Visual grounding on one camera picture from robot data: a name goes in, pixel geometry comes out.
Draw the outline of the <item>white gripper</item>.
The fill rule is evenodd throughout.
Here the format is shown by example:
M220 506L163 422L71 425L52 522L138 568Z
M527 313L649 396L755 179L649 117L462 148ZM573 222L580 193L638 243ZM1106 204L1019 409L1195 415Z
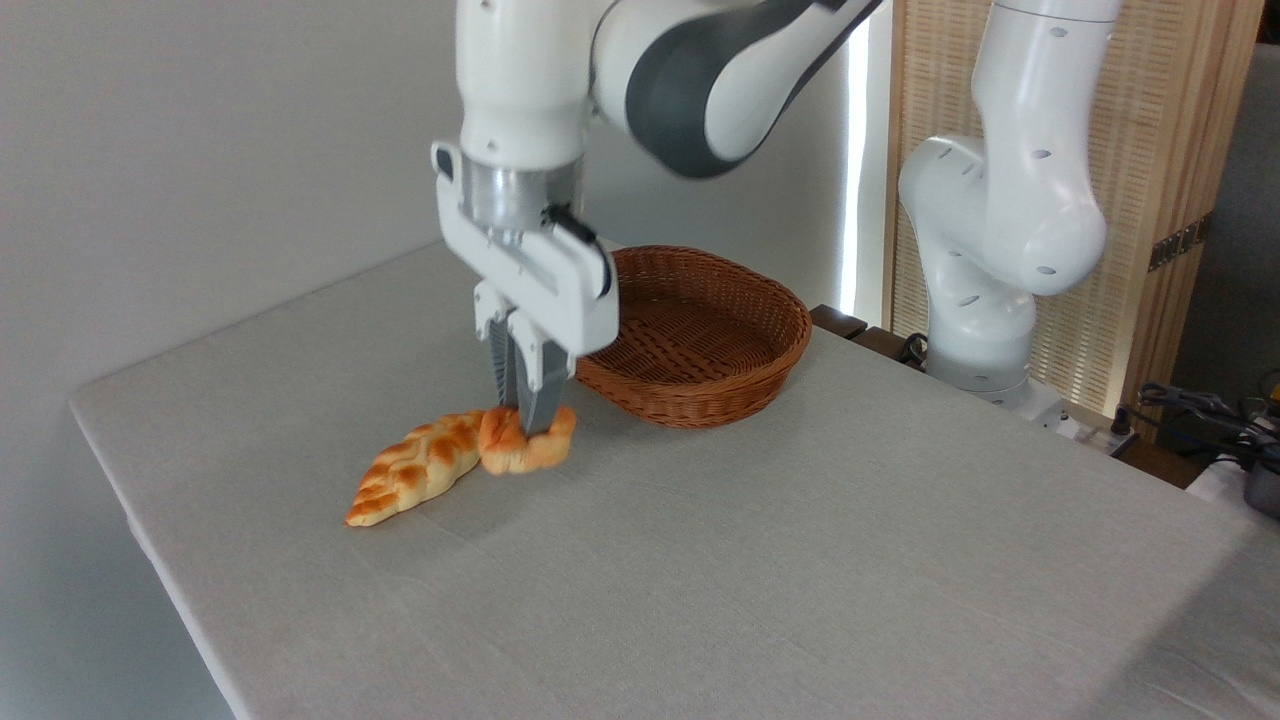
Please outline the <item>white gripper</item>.
M593 354L620 332L612 256L573 214L582 160L516 170L449 143L431 152L445 245L485 281L474 288L475 325L498 404L518 410L526 437L539 436L573 374L570 354Z

